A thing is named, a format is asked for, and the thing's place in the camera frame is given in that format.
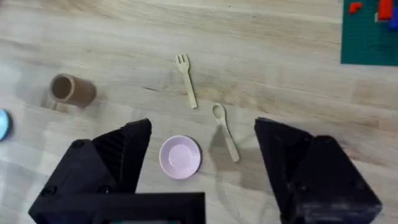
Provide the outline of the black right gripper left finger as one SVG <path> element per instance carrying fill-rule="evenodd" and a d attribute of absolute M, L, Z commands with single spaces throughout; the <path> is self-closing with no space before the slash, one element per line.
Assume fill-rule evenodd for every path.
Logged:
<path fill-rule="evenodd" d="M 94 223 L 106 199 L 135 193 L 152 133 L 149 119 L 73 141 L 29 209 L 36 223 Z"/>

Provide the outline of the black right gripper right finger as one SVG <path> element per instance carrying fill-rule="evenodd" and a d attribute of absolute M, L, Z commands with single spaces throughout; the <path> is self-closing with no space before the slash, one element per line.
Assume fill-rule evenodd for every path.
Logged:
<path fill-rule="evenodd" d="M 254 125 L 283 224 L 368 224 L 382 202 L 328 135 L 267 118 Z"/>

